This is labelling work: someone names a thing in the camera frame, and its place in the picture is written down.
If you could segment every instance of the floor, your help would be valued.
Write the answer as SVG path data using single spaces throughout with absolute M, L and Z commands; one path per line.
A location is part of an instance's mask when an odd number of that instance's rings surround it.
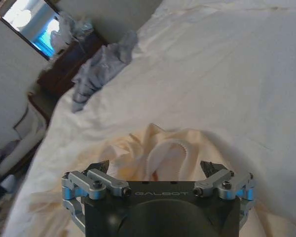
M 3 233 L 4 230 L 4 225 L 7 221 L 8 215 L 10 213 L 10 210 L 13 206 L 13 202 L 15 200 L 15 197 L 22 186 L 22 183 L 25 179 L 26 175 L 26 170 L 18 172 L 15 176 L 17 178 L 17 182 L 15 184 L 15 189 L 13 193 L 11 194 L 5 194 L 1 199 L 0 199 L 0 236 Z

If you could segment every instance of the dark wooden furniture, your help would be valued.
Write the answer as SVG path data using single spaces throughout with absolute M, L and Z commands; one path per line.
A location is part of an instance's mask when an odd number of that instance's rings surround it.
M 55 61 L 53 68 L 42 72 L 37 83 L 43 90 L 59 98 L 72 86 L 72 79 L 80 66 L 91 58 L 103 44 L 107 44 L 95 32 L 84 42 L 74 41 Z

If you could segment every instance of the hex bolt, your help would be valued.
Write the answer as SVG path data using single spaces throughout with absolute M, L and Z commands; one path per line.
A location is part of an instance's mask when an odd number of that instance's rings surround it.
M 99 189 L 102 187 L 102 181 L 101 180 L 96 180 L 93 182 L 93 186 L 96 188 L 96 189 Z
M 231 183 L 229 183 L 229 181 L 224 181 L 224 182 L 222 183 L 222 187 L 223 187 L 224 189 L 231 189 Z
M 193 193 L 195 196 L 199 197 L 203 195 L 203 190 L 201 188 L 194 188 Z
M 132 190 L 130 188 L 124 188 L 122 190 L 122 196 L 123 197 L 129 197 L 132 194 Z

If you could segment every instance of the white bedsheet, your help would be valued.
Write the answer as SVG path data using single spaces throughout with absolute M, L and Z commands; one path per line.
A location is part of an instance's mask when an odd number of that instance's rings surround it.
M 30 193 L 51 189 L 79 152 L 150 122 L 203 130 L 236 171 L 255 174 L 258 199 L 296 224 L 296 1 L 243 2 L 170 14 L 162 5 L 141 28 L 133 62 L 82 112 L 70 112 L 67 92 L 5 236 L 23 236 Z

